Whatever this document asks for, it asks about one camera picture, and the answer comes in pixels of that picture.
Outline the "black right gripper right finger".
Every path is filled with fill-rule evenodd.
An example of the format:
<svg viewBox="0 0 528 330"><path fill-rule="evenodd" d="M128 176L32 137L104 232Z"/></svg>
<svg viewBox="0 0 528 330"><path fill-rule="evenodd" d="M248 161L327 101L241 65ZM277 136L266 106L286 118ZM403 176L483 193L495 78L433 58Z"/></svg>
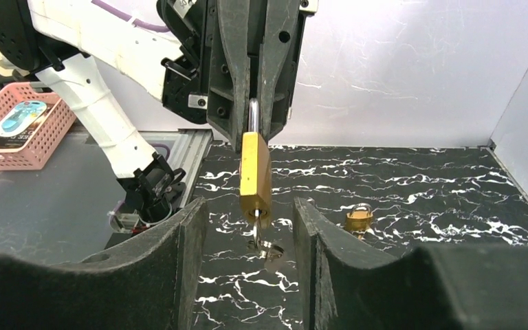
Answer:
<svg viewBox="0 0 528 330"><path fill-rule="evenodd" d="M306 329L528 329L528 246L426 243L392 256L293 203Z"/></svg>

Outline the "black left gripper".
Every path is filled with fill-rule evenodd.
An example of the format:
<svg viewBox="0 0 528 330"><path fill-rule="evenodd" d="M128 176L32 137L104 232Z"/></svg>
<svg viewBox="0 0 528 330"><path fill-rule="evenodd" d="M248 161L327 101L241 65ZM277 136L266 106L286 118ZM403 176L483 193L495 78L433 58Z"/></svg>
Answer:
<svg viewBox="0 0 528 330"><path fill-rule="evenodd" d="M284 129L317 1L158 1L156 8L181 51L162 62L167 109L212 125L237 153L250 99L259 101L266 142Z"/></svg>

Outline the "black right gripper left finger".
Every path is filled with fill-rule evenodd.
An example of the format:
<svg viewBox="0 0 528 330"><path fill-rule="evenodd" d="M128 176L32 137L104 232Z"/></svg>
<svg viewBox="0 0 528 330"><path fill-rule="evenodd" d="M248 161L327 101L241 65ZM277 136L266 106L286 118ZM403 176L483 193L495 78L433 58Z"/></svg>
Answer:
<svg viewBox="0 0 528 330"><path fill-rule="evenodd" d="M208 204L78 263L38 265L0 253L0 329L189 329Z"/></svg>

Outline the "medium brass padlock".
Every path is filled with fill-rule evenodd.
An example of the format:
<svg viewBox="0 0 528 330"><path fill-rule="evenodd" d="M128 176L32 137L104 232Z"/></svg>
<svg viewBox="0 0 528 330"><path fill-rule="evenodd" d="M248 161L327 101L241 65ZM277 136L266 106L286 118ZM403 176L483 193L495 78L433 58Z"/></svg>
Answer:
<svg viewBox="0 0 528 330"><path fill-rule="evenodd" d="M252 98L247 131L242 135L239 203L248 223L263 230L271 223L272 165L267 142L259 132L260 118L258 100Z"/></svg>

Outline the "keys of medium padlock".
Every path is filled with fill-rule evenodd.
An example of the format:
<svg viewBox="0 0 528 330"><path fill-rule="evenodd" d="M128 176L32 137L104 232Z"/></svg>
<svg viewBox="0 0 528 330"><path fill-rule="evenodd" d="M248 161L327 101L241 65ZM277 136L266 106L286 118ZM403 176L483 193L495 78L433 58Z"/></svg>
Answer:
<svg viewBox="0 0 528 330"><path fill-rule="evenodd" d="M285 250L276 243L266 241L261 237L263 211L254 211L252 238L247 242L247 249L264 259L266 265L277 265L283 261Z"/></svg>

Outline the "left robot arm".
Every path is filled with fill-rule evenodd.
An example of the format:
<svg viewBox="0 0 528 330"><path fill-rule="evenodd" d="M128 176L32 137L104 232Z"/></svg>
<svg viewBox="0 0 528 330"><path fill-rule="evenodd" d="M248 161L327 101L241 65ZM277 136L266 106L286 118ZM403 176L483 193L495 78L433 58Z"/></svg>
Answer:
<svg viewBox="0 0 528 330"><path fill-rule="evenodd" d="M272 220L268 142L292 108L305 21L317 1L158 1L162 36L100 1L0 1L0 52L57 93L103 150L126 204L149 226L171 213L174 180L107 87L102 61L166 109L209 124L241 154L239 203Z"/></svg>

